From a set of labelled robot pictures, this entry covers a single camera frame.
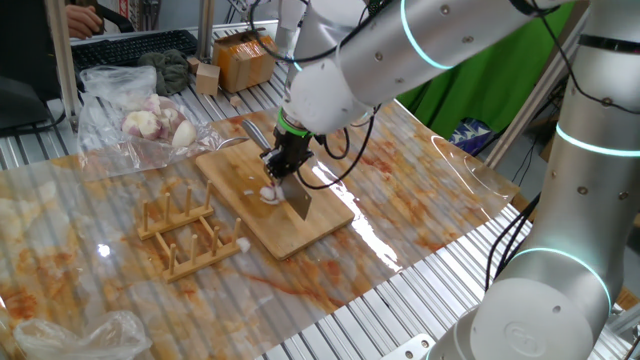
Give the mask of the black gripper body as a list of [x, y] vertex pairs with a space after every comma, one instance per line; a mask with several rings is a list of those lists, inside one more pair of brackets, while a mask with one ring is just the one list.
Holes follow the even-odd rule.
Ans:
[[299, 136], [275, 130], [274, 136], [277, 158], [284, 163], [304, 163], [313, 155], [309, 149], [310, 135]]

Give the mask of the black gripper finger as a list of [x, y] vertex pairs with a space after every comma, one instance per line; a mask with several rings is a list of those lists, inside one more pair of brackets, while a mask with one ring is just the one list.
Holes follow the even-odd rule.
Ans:
[[313, 156], [312, 151], [302, 151], [294, 153], [293, 151], [286, 152], [284, 156], [284, 174], [296, 173], [300, 167]]
[[260, 154], [265, 165], [265, 172], [275, 182], [280, 183], [283, 178], [283, 152], [279, 148], [265, 150]]

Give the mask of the person's bare hand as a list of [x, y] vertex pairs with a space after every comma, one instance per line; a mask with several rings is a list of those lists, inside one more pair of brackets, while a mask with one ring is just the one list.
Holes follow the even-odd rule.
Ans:
[[93, 5], [69, 4], [65, 6], [65, 13], [70, 38], [85, 40], [103, 30], [103, 20]]

